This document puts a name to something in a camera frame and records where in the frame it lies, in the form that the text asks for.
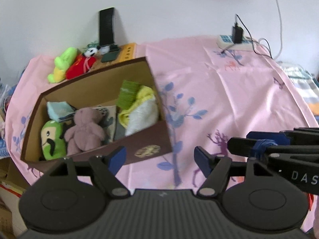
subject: white lettering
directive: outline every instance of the white lettering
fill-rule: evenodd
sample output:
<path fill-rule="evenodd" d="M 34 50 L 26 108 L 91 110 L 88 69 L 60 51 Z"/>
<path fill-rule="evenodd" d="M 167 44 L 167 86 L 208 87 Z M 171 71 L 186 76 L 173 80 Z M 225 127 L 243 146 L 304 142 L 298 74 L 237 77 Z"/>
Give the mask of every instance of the white lettering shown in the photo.
<path fill-rule="evenodd" d="M 305 175 L 302 177 L 301 182 L 302 181 L 306 181 L 306 183 L 307 183 L 307 173 L 305 173 Z"/>
<path fill-rule="evenodd" d="M 318 178 L 319 178 L 318 175 L 313 176 L 313 177 L 312 177 L 312 182 L 311 182 L 311 184 L 312 184 L 312 185 L 316 185 L 317 182 L 318 182 L 318 180 L 317 180 Z"/>
<path fill-rule="evenodd" d="M 293 172 L 292 172 L 291 179 L 292 179 L 292 180 L 297 180 L 297 178 L 298 178 L 298 172 L 297 172 L 297 171 L 293 171 Z"/>

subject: teddy bear arm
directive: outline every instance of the teddy bear arm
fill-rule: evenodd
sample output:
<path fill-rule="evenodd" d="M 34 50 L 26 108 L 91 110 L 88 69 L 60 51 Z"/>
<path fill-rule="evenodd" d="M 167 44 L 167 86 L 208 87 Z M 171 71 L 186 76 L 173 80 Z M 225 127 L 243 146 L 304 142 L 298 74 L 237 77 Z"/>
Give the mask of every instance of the teddy bear arm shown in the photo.
<path fill-rule="evenodd" d="M 90 126 L 92 133 L 97 135 L 101 139 L 101 141 L 105 139 L 105 133 L 101 126 L 94 122 L 91 122 L 88 125 Z"/>
<path fill-rule="evenodd" d="M 74 137 L 75 131 L 76 131 L 76 126 L 69 128 L 64 134 L 65 141 L 69 142 L 70 139 Z"/>

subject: power strip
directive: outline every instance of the power strip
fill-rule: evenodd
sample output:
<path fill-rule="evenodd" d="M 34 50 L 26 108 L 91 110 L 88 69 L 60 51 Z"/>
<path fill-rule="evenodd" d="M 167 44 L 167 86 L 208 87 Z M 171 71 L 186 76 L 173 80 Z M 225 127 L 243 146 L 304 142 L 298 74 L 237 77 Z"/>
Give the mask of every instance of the power strip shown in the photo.
<path fill-rule="evenodd" d="M 228 48 L 230 45 L 233 45 L 232 36 L 231 35 L 218 35 L 217 37 L 217 45 L 221 49 Z M 242 38 L 241 44 L 234 44 L 231 48 L 233 50 L 246 50 L 252 51 L 253 47 L 251 45 L 251 41 L 245 37 Z"/>

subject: black mustache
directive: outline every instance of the black mustache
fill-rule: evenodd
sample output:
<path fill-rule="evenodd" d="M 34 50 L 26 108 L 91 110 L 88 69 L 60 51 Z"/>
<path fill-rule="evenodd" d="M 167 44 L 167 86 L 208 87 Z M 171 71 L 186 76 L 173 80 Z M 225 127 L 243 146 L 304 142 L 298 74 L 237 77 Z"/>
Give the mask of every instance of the black mustache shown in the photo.
<path fill-rule="evenodd" d="M 55 149 L 55 142 L 52 139 L 48 138 L 47 143 L 50 145 L 50 155 L 53 156 L 53 152 Z"/>

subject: blue rubber band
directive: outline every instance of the blue rubber band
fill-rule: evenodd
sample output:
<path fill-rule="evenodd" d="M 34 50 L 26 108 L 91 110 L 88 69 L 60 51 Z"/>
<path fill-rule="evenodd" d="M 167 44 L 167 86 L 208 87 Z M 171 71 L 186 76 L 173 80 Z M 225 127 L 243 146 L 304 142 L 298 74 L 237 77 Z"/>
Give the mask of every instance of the blue rubber band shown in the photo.
<path fill-rule="evenodd" d="M 250 151 L 250 156 L 255 157 L 258 160 L 263 160 L 264 159 L 264 153 L 267 149 L 267 147 L 270 146 L 277 146 L 278 144 L 271 139 L 259 139 L 253 148 Z"/>

